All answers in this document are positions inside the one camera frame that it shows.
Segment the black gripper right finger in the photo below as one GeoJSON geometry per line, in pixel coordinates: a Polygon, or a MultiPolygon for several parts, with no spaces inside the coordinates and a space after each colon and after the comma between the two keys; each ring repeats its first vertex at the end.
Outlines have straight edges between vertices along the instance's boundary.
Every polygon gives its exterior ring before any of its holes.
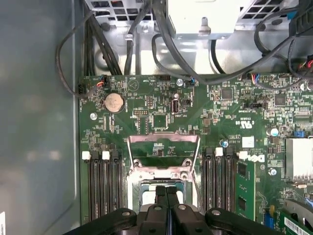
{"type": "Polygon", "coordinates": [[[212,208],[201,214],[181,204],[176,187],[166,188],[174,235],[279,235],[280,232],[230,211],[212,208]]]}

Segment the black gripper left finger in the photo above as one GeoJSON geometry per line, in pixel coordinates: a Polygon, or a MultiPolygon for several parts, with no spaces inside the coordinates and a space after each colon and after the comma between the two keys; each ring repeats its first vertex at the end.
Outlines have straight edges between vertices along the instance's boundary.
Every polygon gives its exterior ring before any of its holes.
{"type": "Polygon", "coordinates": [[[165,235],[168,201],[166,187],[156,187],[155,203],[139,213],[120,208],[75,228],[67,235],[165,235]]]}

